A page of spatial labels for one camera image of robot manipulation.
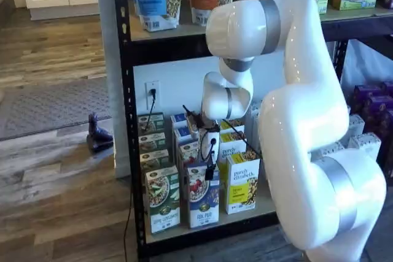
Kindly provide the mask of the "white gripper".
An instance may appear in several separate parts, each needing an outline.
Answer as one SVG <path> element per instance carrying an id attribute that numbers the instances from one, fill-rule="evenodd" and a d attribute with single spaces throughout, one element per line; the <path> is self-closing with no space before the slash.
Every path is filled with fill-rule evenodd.
<path id="1" fill-rule="evenodd" d="M 200 133 L 200 158 L 207 162 L 212 160 L 213 164 L 208 164 L 205 171 L 205 180 L 211 181 L 214 177 L 214 171 L 219 155 L 219 132 L 201 131 Z"/>

